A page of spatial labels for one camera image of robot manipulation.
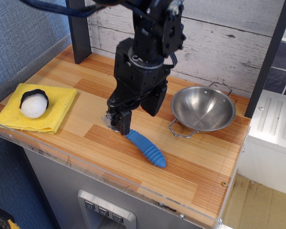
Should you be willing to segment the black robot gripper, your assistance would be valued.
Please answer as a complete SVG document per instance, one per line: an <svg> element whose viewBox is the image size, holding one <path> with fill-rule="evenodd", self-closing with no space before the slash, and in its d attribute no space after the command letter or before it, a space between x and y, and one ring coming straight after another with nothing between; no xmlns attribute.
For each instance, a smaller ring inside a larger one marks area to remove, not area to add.
<svg viewBox="0 0 286 229"><path fill-rule="evenodd" d="M156 39L136 38L127 38L116 47L116 88L107 101L106 114L121 135L129 134L133 110L140 106L156 116L161 108L171 72L171 66L164 64L168 54L161 47Z"/></svg>

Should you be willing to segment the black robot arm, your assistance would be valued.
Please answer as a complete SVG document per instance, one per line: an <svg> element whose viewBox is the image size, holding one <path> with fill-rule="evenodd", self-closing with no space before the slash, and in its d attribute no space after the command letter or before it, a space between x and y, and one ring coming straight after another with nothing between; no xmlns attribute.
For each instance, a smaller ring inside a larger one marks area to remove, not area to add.
<svg viewBox="0 0 286 229"><path fill-rule="evenodd" d="M181 23L181 0L98 0L121 4L133 12L134 37L116 47L116 89L107 101L109 125L121 135L130 131L132 111L139 106L155 116L165 99L167 76L177 64L175 52L186 36Z"/></svg>

